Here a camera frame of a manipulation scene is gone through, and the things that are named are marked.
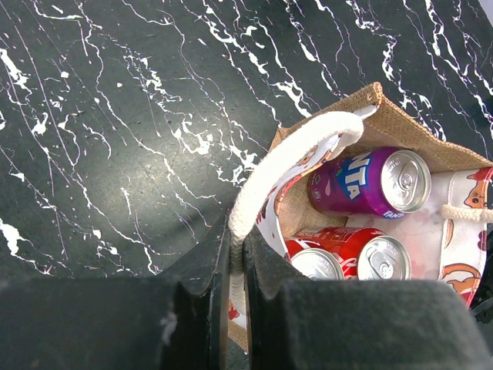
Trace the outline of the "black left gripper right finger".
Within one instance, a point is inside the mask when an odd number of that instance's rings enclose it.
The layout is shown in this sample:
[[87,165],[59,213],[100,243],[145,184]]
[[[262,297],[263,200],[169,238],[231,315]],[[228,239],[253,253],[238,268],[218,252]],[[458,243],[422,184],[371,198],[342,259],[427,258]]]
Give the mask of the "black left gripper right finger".
[[490,369],[464,302],[436,281],[312,281],[257,231],[243,243],[253,369]]

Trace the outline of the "patterned canvas tote bag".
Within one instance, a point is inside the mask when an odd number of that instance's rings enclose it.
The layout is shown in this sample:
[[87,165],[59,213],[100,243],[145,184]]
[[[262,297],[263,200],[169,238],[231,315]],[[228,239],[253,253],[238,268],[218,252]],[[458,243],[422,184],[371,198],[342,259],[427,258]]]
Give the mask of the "patterned canvas tote bag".
[[[431,193],[421,209],[390,220],[365,214],[325,214],[314,208],[308,182],[316,169],[386,146],[414,151],[428,165]],[[250,174],[230,214],[229,316],[236,329],[249,332],[243,243],[253,231],[292,266],[284,240],[302,230],[381,230],[397,239],[409,255],[411,278],[402,281],[441,282],[468,311],[487,260],[491,178],[489,160],[434,137],[397,108],[377,82],[291,128],[279,128],[269,153]]]

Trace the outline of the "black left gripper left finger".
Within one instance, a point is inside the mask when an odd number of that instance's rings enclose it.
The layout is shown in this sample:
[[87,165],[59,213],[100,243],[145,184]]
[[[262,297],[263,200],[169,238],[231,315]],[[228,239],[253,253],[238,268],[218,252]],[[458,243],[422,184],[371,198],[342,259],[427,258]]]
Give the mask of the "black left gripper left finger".
[[1,283],[3,369],[222,369],[230,234],[204,238],[152,277]]

